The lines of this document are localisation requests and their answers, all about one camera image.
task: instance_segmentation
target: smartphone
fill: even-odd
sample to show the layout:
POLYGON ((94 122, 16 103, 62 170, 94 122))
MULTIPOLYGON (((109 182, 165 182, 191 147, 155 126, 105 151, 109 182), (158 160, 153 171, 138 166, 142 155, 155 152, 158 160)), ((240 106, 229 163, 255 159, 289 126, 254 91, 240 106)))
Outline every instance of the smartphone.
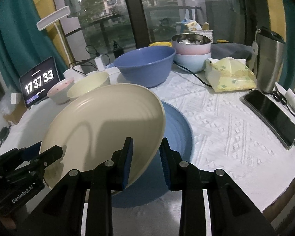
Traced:
POLYGON ((293 146, 295 124, 274 102, 259 90, 244 95, 242 101, 263 120, 287 150, 293 146))

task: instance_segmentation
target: basket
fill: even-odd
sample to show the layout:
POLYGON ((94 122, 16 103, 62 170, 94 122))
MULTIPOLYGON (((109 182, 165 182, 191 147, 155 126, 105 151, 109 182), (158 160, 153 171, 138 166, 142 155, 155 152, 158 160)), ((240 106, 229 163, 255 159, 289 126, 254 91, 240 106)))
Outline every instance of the basket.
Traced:
POLYGON ((200 31, 188 31, 183 30, 185 34, 200 34, 208 37, 211 40, 211 43, 213 43, 213 30, 200 30, 200 31))

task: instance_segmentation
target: clock display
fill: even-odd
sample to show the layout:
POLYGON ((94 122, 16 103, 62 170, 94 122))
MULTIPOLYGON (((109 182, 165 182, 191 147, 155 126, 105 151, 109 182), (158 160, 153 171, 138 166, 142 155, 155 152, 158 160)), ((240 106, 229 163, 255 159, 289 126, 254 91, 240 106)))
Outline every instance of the clock display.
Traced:
POLYGON ((33 79, 32 81, 30 81, 28 84, 24 86, 27 95, 33 93, 36 89, 48 83, 54 78, 54 72, 52 69, 42 74, 39 74, 39 73, 40 72, 37 73, 38 76, 36 76, 35 79, 33 79))
POLYGON ((59 82, 55 60, 50 57, 20 77, 26 107, 47 98, 48 91, 59 82))

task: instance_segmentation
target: small pink bowl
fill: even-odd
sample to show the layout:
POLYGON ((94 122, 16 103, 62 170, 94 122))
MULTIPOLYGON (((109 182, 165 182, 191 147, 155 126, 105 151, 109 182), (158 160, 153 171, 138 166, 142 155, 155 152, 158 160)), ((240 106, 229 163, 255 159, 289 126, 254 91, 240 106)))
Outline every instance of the small pink bowl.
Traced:
POLYGON ((47 96, 56 104, 61 105, 70 100, 67 93, 74 84, 74 78, 64 79, 54 85, 47 93, 47 96))

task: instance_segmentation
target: teal curtain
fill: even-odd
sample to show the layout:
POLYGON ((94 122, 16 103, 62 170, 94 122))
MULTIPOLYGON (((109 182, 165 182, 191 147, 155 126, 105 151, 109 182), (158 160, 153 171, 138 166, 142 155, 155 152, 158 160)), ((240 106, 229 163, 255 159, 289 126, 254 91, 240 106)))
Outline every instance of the teal curtain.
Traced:
POLYGON ((0 0, 0 72, 7 86, 20 91, 20 76, 48 57, 56 61, 59 77, 68 69, 40 20, 33 0, 0 0))
POLYGON ((283 0, 286 22, 286 45, 284 63, 279 84, 284 89, 295 86, 295 4, 292 0, 283 0))

